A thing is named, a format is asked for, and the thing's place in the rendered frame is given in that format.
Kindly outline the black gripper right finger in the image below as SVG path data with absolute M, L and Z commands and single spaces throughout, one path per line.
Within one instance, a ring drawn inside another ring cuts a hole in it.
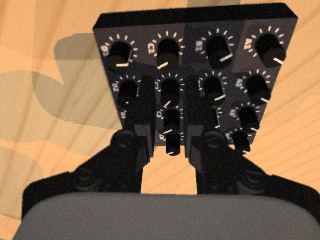
M 266 172 L 229 146 L 215 128 L 210 97 L 201 97 L 197 75 L 184 81 L 184 152 L 195 168 L 197 194 L 279 198 L 310 212 L 320 225 L 320 193 L 313 187 Z

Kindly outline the black knob box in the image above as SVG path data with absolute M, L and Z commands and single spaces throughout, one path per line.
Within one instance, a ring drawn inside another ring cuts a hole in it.
M 179 155 L 184 81 L 198 75 L 200 97 L 210 97 L 216 129 L 245 155 L 297 21 L 285 3 L 264 3 L 101 13 L 92 30 L 122 128 L 129 97 L 139 96 L 142 76 L 151 76 L 154 146 Z

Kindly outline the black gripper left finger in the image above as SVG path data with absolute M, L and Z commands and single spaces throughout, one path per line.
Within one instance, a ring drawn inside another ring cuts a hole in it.
M 21 222 L 38 202 L 57 195 L 74 192 L 141 193 L 143 167 L 154 157 L 155 128 L 155 80 L 151 76 L 142 76 L 139 96 L 129 97 L 123 129 L 112 135 L 107 147 L 74 171 L 46 177 L 26 186 L 22 194 Z

